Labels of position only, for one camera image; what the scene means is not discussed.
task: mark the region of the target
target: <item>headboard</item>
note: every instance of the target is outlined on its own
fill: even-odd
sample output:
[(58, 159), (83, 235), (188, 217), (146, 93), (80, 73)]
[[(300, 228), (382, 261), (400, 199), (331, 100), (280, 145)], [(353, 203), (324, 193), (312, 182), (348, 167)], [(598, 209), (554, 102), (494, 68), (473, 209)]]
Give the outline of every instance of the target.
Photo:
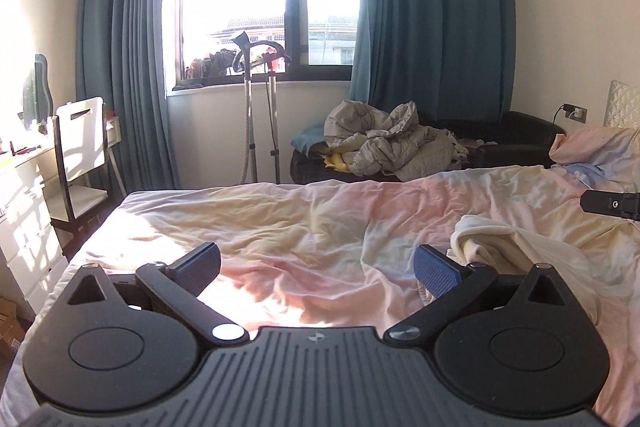
[(603, 126), (640, 128), (640, 89), (612, 80)]

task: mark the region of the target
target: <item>black window frame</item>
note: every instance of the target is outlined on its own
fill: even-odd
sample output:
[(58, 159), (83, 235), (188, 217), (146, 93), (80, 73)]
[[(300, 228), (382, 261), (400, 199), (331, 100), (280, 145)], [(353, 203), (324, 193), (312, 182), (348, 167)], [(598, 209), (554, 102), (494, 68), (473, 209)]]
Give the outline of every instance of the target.
[[(184, 57), (182, 55), (183, 48), (183, 32), (182, 32), (182, 0), (176, 0), (176, 73), (178, 83), (185, 80)], [(300, 0), (285, 0), (284, 13), (284, 35), (285, 48), (287, 54), (291, 57), (291, 63), (286, 65), (284, 73), (277, 73), (276, 76), (280, 81), (292, 80), (351, 80), (352, 66), (340, 64), (300, 64), (300, 56), (303, 53), (308, 54), (308, 45), (306, 49), (301, 47), (301, 27), (300, 27)], [(255, 82), (264, 82), (265, 74), (256, 73), (252, 75)], [(207, 86), (226, 86), (229, 84), (242, 84), (242, 75), (227, 75), (207, 78)]]

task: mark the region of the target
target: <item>metal pole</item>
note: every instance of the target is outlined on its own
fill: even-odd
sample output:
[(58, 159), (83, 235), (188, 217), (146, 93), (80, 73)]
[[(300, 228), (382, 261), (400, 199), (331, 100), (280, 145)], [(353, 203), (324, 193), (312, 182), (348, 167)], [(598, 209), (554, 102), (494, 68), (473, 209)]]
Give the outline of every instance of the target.
[(269, 72), (269, 97), (271, 99), (271, 121), (273, 122), (273, 147), (271, 156), (275, 162), (276, 184), (280, 185), (280, 147), (278, 144), (278, 109), (276, 107), (276, 73)]
[(258, 166), (255, 161), (254, 108), (251, 99), (251, 45), (244, 48), (244, 90), (249, 100), (247, 117), (249, 120), (249, 155), (251, 159), (252, 183), (258, 182)]

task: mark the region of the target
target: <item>sofa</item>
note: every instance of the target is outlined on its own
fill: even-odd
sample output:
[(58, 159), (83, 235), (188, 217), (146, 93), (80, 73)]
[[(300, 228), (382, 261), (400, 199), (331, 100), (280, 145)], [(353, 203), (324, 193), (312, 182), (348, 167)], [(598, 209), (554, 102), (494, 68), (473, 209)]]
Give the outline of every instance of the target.
[[(552, 164), (549, 149), (556, 138), (556, 134), (564, 134), (564, 130), (542, 118), (517, 111), (505, 113), (499, 122), (473, 122), (465, 120), (430, 121), (420, 115), (420, 124), (438, 129), (448, 129), (458, 139), (481, 139), (484, 142), (496, 142), (492, 145), (477, 147), (475, 155), (470, 156), (462, 168), (484, 169), (520, 165), (523, 167), (542, 165), (549, 168)], [(298, 185), (324, 180), (340, 180), (343, 182), (357, 182), (375, 180), (399, 182), (395, 176), (386, 176), (377, 172), (373, 176), (356, 176), (348, 172), (337, 172), (328, 169), (324, 160), (313, 153), (309, 157), (294, 150), (291, 157), (290, 169), (293, 182)]]

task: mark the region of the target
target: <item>bed sheet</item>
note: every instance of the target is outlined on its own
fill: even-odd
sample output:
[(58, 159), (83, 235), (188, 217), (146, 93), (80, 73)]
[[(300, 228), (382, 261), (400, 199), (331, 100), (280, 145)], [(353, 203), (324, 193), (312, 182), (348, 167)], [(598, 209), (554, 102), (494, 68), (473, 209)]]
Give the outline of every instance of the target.
[(65, 271), (18, 352), (0, 400), (0, 423), (36, 409), (21, 366), (24, 346), (75, 270), (89, 261), (131, 272), (172, 263), (216, 242), (222, 272), (199, 297), (248, 330), (260, 325), (373, 325), (379, 333), (421, 307), (417, 245), (449, 247), (473, 214), (577, 247), (596, 294), (596, 327), (611, 357), (596, 411), (615, 426), (640, 412), (640, 230), (585, 214), (581, 185), (563, 169), (507, 167), (441, 172), (404, 184), (335, 181), (256, 184), (130, 195)]

